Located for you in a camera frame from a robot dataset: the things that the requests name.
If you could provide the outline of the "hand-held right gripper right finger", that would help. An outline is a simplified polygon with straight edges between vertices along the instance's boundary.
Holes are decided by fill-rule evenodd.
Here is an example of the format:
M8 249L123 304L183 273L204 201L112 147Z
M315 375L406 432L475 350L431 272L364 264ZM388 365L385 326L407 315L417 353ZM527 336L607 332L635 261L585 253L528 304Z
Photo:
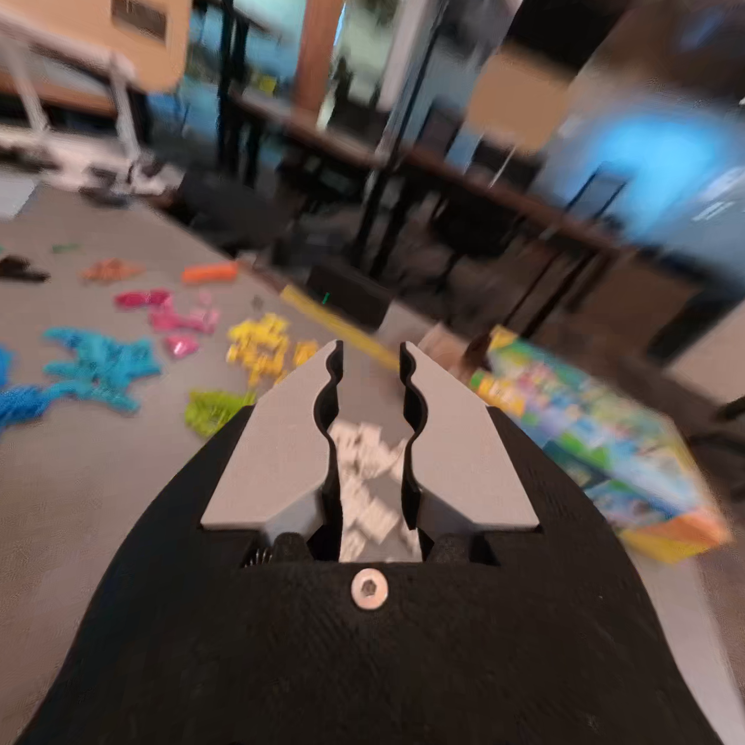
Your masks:
M541 525L491 409L412 342L399 348L405 445L402 513L423 560L448 536L474 541L493 532L526 533Z

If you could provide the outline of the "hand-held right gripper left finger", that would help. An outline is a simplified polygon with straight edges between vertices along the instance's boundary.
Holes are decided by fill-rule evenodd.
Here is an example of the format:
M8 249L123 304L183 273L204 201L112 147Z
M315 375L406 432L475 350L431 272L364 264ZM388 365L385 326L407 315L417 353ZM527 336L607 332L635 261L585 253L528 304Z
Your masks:
M200 524L248 530L273 544L299 534L321 561L340 556L343 508L336 446L343 342L332 340L266 392L219 479Z

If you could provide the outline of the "pile of white lego pieces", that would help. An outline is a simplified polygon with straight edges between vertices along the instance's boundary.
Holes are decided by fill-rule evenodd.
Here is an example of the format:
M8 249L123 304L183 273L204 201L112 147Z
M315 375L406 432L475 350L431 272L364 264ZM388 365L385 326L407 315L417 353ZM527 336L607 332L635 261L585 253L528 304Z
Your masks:
M402 485L405 440L390 448L376 424L336 420L329 433L336 448L343 528L341 563L361 560L419 562L419 536L407 527L400 503L379 487Z

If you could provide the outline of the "pile of lime lego pieces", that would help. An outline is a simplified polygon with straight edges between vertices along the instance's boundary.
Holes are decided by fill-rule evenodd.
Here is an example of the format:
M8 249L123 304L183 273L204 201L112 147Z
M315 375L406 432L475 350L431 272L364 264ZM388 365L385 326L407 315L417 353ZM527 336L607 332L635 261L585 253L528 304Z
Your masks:
M256 392L243 394L223 390L192 390L185 407L185 426L204 440L213 437L243 407L256 403Z

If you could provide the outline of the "pile of yellow lego pieces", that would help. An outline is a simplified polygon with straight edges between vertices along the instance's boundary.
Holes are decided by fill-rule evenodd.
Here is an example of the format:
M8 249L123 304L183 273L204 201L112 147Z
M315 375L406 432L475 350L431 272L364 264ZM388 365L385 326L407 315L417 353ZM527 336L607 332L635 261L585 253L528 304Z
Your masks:
M315 340L292 340L289 329L284 317L266 313L228 330L226 362L244 371L249 390L278 385L319 351Z

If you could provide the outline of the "colourful lego box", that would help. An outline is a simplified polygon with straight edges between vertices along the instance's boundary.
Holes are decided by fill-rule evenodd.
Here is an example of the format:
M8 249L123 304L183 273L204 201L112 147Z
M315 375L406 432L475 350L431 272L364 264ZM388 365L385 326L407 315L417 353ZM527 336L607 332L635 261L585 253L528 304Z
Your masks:
M672 420L500 326L471 390L503 411L587 495L628 547L678 563L731 541Z

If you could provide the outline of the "pile of pink lego pieces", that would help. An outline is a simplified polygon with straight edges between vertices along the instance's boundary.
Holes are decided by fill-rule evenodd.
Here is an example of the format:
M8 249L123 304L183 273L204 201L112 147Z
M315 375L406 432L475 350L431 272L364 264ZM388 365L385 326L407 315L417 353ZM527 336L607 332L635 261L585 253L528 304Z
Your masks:
M219 310L210 303L199 305L189 314L178 312L173 306L172 293L163 288L119 293L114 296L113 302L120 310L147 310L148 322L158 332L213 334L220 319Z

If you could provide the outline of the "pile of turquoise lego pieces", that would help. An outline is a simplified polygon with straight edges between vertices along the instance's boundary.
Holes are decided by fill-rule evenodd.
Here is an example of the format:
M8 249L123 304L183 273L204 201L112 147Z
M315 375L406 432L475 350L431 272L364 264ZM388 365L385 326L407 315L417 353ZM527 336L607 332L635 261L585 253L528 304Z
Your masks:
M131 385L160 376L163 371L148 338L122 342L73 327L52 327L42 338L69 354L68 359L53 360L43 369L54 380L46 390L51 400L76 398L119 414L135 414L140 404L129 394Z

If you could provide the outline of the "pile of tan lego pieces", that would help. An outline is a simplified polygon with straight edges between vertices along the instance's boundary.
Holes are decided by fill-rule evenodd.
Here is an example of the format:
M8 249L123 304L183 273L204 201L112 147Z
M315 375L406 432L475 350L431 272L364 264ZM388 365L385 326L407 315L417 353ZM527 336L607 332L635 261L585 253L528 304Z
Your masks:
M142 265L125 262L119 258L111 258L89 266L80 273L80 279L86 284L113 284L142 275L144 271L145 267Z

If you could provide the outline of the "pile of blue lego pieces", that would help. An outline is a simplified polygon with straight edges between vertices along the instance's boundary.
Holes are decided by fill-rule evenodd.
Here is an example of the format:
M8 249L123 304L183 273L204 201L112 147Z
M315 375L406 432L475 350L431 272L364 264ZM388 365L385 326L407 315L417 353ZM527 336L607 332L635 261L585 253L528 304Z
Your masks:
M36 385L10 386L10 368L13 355L1 347L1 433L10 426L23 424L41 417L62 397L56 386L42 388Z

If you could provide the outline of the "black lego piece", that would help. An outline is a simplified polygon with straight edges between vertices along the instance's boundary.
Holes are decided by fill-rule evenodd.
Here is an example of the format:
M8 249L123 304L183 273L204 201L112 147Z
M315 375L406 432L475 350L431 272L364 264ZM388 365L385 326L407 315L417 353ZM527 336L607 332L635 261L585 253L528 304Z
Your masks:
M1 280L25 284L42 284L48 282L50 274L34 268L23 257L5 256L1 258Z

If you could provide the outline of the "yellow tape strip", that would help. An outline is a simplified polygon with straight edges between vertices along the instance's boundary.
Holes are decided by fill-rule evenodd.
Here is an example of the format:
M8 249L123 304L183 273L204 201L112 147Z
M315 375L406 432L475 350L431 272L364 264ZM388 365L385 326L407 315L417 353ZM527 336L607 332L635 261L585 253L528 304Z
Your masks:
M391 372L398 372L399 358L397 352L393 352L387 346L379 343L371 335L362 331L356 325L345 321L321 303L312 300L292 284L285 285L279 296L286 304L333 333L336 339L348 343L383 368Z

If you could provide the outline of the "black power box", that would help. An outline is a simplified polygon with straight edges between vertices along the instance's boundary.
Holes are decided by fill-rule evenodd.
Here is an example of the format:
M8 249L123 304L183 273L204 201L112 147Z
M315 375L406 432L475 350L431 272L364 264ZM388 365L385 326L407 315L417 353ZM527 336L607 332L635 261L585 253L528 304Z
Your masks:
M388 290L366 275L334 262L313 265L305 289L323 307L368 331L381 327L393 301Z

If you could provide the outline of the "orange brick separator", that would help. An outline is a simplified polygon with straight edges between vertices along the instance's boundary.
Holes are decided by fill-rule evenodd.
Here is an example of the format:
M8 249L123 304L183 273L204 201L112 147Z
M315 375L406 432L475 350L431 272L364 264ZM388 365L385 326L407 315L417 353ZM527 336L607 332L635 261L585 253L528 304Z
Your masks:
M235 282L238 275L236 262L222 262L210 265L190 265L181 274L181 282L186 285L227 284Z

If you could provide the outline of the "long dark wooden table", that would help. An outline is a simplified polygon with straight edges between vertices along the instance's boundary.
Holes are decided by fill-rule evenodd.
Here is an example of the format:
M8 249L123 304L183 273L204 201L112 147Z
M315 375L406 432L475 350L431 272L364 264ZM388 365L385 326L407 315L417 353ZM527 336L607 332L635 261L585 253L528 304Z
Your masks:
M282 100L257 92L242 92L231 85L227 100L245 122L256 126L268 123L278 125L285 138L298 147L309 149L318 157L340 162L364 175L377 173L373 190L367 199L367 208L354 241L348 248L349 261L359 267L376 222L380 200L386 185L394 177L418 182L418 189L436 192L451 198L473 197L511 210L519 218L526 218L540 228L546 236L562 236L578 241L592 256L608 257L611 262L632 256L635 249L621 244L599 228L570 217L556 207L538 198L519 193L512 186L497 181L486 181L467 175L453 164L430 154L420 146L404 147L399 154L386 158L383 151L372 149L361 140L339 128L323 128L312 114Z

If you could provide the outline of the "white frame table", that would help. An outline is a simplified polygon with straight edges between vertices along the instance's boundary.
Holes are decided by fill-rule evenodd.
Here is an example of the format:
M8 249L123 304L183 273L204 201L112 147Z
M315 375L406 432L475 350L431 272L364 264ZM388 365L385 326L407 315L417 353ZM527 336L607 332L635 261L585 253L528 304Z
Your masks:
M29 66L29 59L42 53L108 78L116 141L59 133L52 127L42 106L41 85L32 78ZM150 163L135 132L128 94L135 69L126 57L2 10L2 62L29 122L27 127L2 124L2 153L20 154L51 185L88 194L102 203L119 204L131 195L150 192Z

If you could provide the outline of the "wooden post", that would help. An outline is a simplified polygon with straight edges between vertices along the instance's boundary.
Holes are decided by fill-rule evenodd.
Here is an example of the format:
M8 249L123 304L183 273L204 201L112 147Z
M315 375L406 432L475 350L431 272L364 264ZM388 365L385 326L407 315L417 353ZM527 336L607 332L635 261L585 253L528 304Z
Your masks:
M317 117L326 98L334 39L344 1L307 1L303 18L293 104Z

